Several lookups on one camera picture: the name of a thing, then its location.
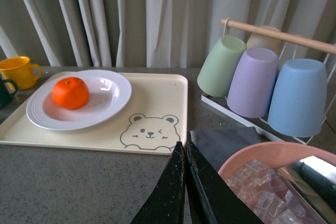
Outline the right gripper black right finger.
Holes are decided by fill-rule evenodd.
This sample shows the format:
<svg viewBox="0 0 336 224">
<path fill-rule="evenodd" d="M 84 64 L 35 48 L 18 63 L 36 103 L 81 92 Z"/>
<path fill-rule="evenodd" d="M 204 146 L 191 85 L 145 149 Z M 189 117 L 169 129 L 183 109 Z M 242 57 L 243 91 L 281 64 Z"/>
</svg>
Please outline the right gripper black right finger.
<svg viewBox="0 0 336 224">
<path fill-rule="evenodd" d="M 186 145 L 186 157 L 192 223 L 262 223 L 191 141 Z"/>
</svg>

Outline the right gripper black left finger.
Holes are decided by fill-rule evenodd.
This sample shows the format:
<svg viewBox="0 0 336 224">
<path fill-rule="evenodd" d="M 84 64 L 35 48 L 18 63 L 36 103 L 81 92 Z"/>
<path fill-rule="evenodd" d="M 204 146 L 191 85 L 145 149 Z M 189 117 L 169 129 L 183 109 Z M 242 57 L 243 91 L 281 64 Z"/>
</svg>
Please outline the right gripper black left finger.
<svg viewBox="0 0 336 224">
<path fill-rule="evenodd" d="M 131 223 L 183 223 L 185 187 L 185 150 L 177 142 L 152 193 Z"/>
</svg>

